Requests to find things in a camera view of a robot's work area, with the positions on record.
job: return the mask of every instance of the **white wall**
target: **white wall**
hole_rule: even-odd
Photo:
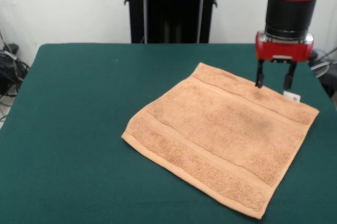
[[[210,42],[253,43],[256,31],[264,28],[267,0],[217,1]],[[123,0],[0,0],[0,28],[28,63],[44,43],[130,42]],[[316,47],[337,45],[337,0],[318,0],[311,32]]]

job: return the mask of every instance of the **towel edge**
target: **towel edge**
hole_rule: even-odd
[[[240,212],[244,215],[256,218],[256,219],[262,219],[266,206],[262,208],[261,211],[254,211],[251,208],[248,208],[241,203],[226,198],[219,193],[215,192],[211,188],[204,185],[202,182],[198,181],[198,179],[194,178],[190,174],[188,174],[183,169],[171,164],[170,162],[166,161],[162,157],[158,156],[157,154],[153,153],[152,151],[148,150],[146,147],[144,147],[136,138],[134,138],[131,134],[128,132],[124,132],[122,135],[123,140],[128,143],[131,147],[133,147],[137,152],[139,152],[141,155],[145,156],[146,158],[150,159],[151,161],[155,162],[156,164],[160,165],[164,169],[168,170],[169,172],[173,173],[180,179],[183,179],[185,182],[191,184],[192,186],[198,188],[205,194],[209,195],[211,198],[215,199],[219,203],[223,204],[224,206],[228,206],[232,208],[233,210],[236,210],[237,212]]]

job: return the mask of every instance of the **table surface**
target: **table surface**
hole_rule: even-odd
[[[0,223],[256,223],[143,157],[129,119],[199,62],[253,80],[254,46],[43,45],[0,131]],[[265,64],[282,91],[288,67]],[[337,113],[309,67],[293,84],[321,111],[261,223],[336,223]]]

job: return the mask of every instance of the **black cable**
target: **black cable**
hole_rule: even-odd
[[[337,51],[337,47],[335,47],[333,50],[331,50],[330,52],[324,54],[322,57],[318,58],[318,60],[324,59],[326,57],[328,57],[329,55],[333,54],[334,52]]]
[[[9,93],[9,90],[13,85],[16,92],[19,90],[29,69],[30,67],[15,55],[0,50],[0,94],[15,97],[16,94]]]
[[[0,122],[3,122],[2,120],[5,119],[5,118],[7,118],[7,115],[2,116],[2,117],[0,118]]]
[[[11,105],[5,104],[5,103],[3,103],[3,102],[1,102],[1,101],[0,101],[0,105],[3,105],[3,106],[5,106],[5,107],[12,107]]]

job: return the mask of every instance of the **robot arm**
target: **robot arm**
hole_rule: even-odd
[[[259,60],[256,86],[263,86],[263,63],[290,63],[284,89],[290,89],[297,62],[307,61],[313,48],[313,36],[308,34],[316,0],[269,0],[265,31],[256,36],[256,56]]]

